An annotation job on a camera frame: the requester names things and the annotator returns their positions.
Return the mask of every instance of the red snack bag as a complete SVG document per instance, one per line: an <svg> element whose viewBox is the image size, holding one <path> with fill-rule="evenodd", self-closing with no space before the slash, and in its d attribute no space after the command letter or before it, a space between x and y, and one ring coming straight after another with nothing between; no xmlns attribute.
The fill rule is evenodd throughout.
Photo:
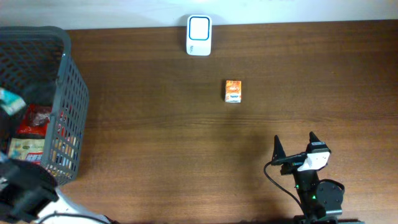
<svg viewBox="0 0 398 224"><path fill-rule="evenodd" d="M38 134L45 136L50 122L51 107L29 105L17 134Z"/></svg>

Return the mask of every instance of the brown table surface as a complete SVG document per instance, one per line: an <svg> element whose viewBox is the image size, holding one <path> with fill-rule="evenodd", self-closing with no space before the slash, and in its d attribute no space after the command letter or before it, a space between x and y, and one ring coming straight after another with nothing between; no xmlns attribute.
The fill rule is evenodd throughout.
<svg viewBox="0 0 398 224"><path fill-rule="evenodd" d="M275 134L291 155L314 131L332 150L320 178L346 186L341 218L398 220L398 21L214 26L209 57L187 55L185 32L69 31L90 106L67 196L121 223L293 217L262 169Z"/></svg>

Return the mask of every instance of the gray plastic bin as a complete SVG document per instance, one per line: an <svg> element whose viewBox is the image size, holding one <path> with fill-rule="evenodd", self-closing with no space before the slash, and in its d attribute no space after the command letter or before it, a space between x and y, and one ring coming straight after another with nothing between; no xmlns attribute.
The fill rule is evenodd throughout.
<svg viewBox="0 0 398 224"><path fill-rule="evenodd" d="M0 86L27 105L52 106L40 165L60 185L76 179L89 100L70 49L68 34L58 27L0 27ZM24 112L0 114L2 151Z"/></svg>

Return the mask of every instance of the white wall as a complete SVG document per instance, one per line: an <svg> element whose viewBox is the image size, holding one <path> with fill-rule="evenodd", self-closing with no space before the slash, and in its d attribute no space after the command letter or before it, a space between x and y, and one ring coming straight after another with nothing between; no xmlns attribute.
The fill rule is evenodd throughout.
<svg viewBox="0 0 398 224"><path fill-rule="evenodd" d="M0 26L64 29L398 19L398 0L0 0Z"/></svg>

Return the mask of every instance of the orange and white packet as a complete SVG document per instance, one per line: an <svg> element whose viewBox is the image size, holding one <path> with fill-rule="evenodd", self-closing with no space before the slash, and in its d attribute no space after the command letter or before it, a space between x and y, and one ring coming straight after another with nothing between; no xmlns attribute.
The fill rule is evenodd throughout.
<svg viewBox="0 0 398 224"><path fill-rule="evenodd" d="M225 85L225 102L240 103L242 100L242 82L227 80Z"/></svg>

